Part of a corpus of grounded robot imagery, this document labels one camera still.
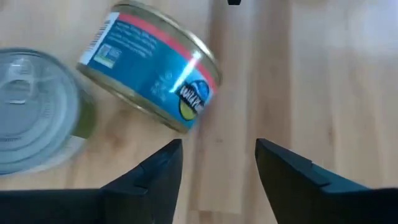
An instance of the logo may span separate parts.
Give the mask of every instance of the logo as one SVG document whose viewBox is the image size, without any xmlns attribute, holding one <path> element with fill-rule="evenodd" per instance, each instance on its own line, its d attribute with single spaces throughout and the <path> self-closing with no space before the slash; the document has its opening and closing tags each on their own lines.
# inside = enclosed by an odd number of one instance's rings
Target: logo
<svg viewBox="0 0 398 224">
<path fill-rule="evenodd" d="M 186 121 L 195 119 L 197 114 L 205 108 L 209 94 L 209 86 L 203 80 L 184 83 L 177 92 L 180 98 L 179 107 L 182 118 Z"/>
</svg>

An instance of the can label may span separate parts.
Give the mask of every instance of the can label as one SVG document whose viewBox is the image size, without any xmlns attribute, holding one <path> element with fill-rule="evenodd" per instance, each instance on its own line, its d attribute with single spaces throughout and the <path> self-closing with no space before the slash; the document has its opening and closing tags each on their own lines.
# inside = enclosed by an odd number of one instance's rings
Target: can label
<svg viewBox="0 0 398 224">
<path fill-rule="evenodd" d="M 137 16 L 112 12 L 80 63 L 134 90 L 190 128 L 217 89 L 200 63 L 202 56 Z"/>
</svg>

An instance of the silver can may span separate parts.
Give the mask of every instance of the silver can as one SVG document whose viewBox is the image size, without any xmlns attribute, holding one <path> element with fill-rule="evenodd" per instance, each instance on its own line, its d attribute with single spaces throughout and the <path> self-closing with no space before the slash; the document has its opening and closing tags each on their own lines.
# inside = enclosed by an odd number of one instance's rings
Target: silver can
<svg viewBox="0 0 398 224">
<path fill-rule="evenodd" d="M 0 175 L 57 165 L 93 131 L 95 107 L 71 71 L 31 49 L 0 50 Z"/>
</svg>

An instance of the can rim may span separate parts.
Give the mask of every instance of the can rim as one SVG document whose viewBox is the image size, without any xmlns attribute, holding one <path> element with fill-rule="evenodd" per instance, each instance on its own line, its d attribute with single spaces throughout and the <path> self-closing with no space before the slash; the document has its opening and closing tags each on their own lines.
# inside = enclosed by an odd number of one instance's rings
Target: can rim
<svg viewBox="0 0 398 224">
<path fill-rule="evenodd" d="M 202 52 L 205 53 L 205 55 L 210 59 L 212 64 L 214 65 L 216 69 L 216 83 L 218 86 L 221 85 L 223 81 L 223 76 L 221 73 L 221 70 L 219 68 L 219 63 L 217 59 L 215 58 L 213 52 L 207 47 L 207 45 L 198 37 L 196 36 L 193 32 L 187 30 L 183 26 L 180 25 L 179 22 L 177 22 L 175 19 L 171 18 L 170 16 L 166 15 L 165 13 L 159 11 L 155 7 L 148 6 L 146 4 L 143 4 L 141 2 L 136 2 L 132 0 L 123 0 L 117 4 L 114 5 L 114 7 L 117 6 L 129 6 L 129 7 L 137 7 L 139 9 L 143 9 L 149 13 L 152 13 L 153 15 L 163 19 L 165 22 L 169 23 L 171 26 L 176 28 L 178 31 L 180 31 L 184 36 L 186 36 L 188 39 L 190 39 Z"/>
<path fill-rule="evenodd" d="M 96 85 L 104 88 L 110 94 L 119 98 L 123 102 L 131 105 L 135 109 L 148 114 L 153 117 L 155 120 L 165 124 L 169 128 L 179 132 L 179 133 L 187 133 L 189 129 L 185 127 L 183 124 L 179 123 L 177 120 L 173 118 L 169 118 L 167 113 L 163 113 L 162 109 L 157 108 L 156 105 L 152 105 L 151 101 L 145 99 L 140 94 L 136 93 L 134 90 L 126 87 L 124 84 L 120 83 L 117 80 L 112 78 L 108 78 L 106 75 L 102 73 L 95 72 L 92 68 L 82 68 L 80 66 L 85 66 L 81 63 L 78 63 L 77 69 L 84 74 L 87 78 L 93 81 Z"/>
<path fill-rule="evenodd" d="M 34 158 L 35 158 L 35 162 L 37 162 L 36 164 L 31 164 L 30 166 L 25 166 L 24 164 L 20 163 L 20 164 L 16 164 L 15 167 L 18 167 L 17 169 L 10 169 L 10 170 L 0 170 L 0 176 L 4 176 L 4 175 L 8 175 L 8 174 L 15 174 L 15 173 L 20 173 L 20 172 L 25 172 L 31 169 L 34 169 L 35 167 L 41 165 L 41 164 L 45 164 L 46 161 L 51 158 L 51 156 L 57 154 L 59 151 L 61 151 L 63 149 L 63 145 L 65 144 L 65 142 L 69 139 L 69 137 L 72 134 L 73 129 L 76 126 L 79 114 L 80 114 L 80 107 L 78 105 L 78 99 L 80 97 L 80 94 L 78 92 L 78 88 L 76 86 L 75 83 L 75 79 L 73 76 L 73 72 L 61 61 L 59 61 L 59 59 L 55 58 L 54 56 L 47 54 L 45 52 L 39 51 L 39 50 L 35 50 L 35 49 L 29 49 L 29 48 L 24 48 L 24 47 L 8 47 L 5 49 L 0 49 L 0 54 L 11 54 L 11 55 L 30 55 L 33 57 L 40 57 L 43 60 L 47 61 L 47 63 L 51 63 L 54 66 L 58 67 L 65 76 L 65 81 L 69 82 L 70 85 L 68 87 L 70 87 L 71 89 L 75 90 L 72 91 L 74 92 L 73 95 L 70 95 L 71 99 L 72 98 L 76 98 L 76 102 L 75 100 L 72 100 L 71 103 L 74 105 L 76 104 L 76 110 L 73 111 L 73 113 L 70 113 L 70 118 L 71 118 L 71 122 L 66 122 L 68 120 L 68 118 L 63 118 L 62 124 L 60 125 L 60 127 L 57 129 L 57 134 L 55 135 L 55 140 L 54 139 L 50 139 L 49 143 L 43 148 L 49 148 L 50 146 L 54 146 L 54 149 L 49 150 L 44 152 L 46 155 L 39 155 L 39 154 L 34 154 Z"/>
</svg>

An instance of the black object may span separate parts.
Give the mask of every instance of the black object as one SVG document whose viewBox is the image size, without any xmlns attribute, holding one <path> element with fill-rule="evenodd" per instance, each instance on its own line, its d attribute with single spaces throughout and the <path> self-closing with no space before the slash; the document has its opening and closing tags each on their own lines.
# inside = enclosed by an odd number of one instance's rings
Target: black object
<svg viewBox="0 0 398 224">
<path fill-rule="evenodd" d="M 100 189 L 0 192 L 0 223 L 172 224 L 182 174 L 175 139 Z"/>
<path fill-rule="evenodd" d="M 228 0 L 229 5 L 237 6 L 241 4 L 241 0 Z"/>
<path fill-rule="evenodd" d="M 256 161 L 278 224 L 398 223 L 398 189 L 367 189 L 265 139 Z"/>
</svg>

